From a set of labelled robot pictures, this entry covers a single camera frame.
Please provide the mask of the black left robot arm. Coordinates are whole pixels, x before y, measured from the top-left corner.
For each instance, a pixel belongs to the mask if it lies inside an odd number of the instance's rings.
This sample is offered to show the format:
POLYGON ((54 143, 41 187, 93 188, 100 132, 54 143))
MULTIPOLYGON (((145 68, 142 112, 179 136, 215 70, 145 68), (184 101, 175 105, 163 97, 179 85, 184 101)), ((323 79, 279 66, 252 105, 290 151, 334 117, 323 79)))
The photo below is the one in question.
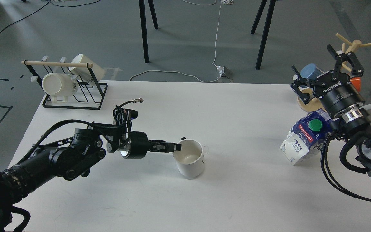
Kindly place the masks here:
POLYGON ((21 160, 0 172, 0 232, 11 223, 13 213, 23 216, 15 232, 22 232, 29 223, 30 213, 16 207, 16 203, 54 177, 66 181, 86 177, 106 153, 120 151, 124 158, 141 159, 147 152, 181 151, 181 144, 150 140, 146 133, 132 131, 132 120, 137 116, 136 110, 125 109, 121 104, 112 111, 113 124, 69 119, 51 126, 21 160), (75 129, 70 138, 41 144, 53 131, 71 123, 87 127, 75 129))

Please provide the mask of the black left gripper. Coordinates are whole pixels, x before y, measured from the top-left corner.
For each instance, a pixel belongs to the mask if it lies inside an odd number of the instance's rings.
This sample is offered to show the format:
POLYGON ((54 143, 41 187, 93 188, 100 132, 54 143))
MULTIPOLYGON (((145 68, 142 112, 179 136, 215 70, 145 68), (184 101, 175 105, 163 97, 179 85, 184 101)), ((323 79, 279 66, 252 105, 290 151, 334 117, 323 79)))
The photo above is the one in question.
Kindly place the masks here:
POLYGON ((149 140, 146 133, 133 131, 130 135, 130 142, 121 151, 121 155, 125 159, 142 159, 149 151, 171 153, 181 151, 181 148, 181 144, 163 140, 149 140))

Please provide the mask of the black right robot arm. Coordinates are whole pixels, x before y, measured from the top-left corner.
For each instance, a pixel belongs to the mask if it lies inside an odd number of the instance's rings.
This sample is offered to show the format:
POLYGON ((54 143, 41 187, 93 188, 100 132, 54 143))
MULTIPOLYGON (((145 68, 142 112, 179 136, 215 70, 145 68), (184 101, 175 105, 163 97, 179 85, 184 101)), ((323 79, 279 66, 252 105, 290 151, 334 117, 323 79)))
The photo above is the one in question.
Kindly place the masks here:
POLYGON ((328 182, 344 194, 371 202, 371 199, 341 186, 328 167, 328 146, 332 140, 337 139, 346 142, 340 151, 339 160, 347 169, 363 174, 371 172, 371 125, 369 113, 363 108, 364 98, 352 84, 350 76, 341 72, 343 62, 351 64, 354 77, 361 77, 364 68, 352 51, 338 54, 330 44, 327 50, 336 61, 334 69, 313 80, 303 78, 292 66, 297 78, 291 88, 304 104, 309 104, 311 99, 318 99, 334 120, 330 123, 334 131, 327 135, 321 149, 321 169, 328 182))

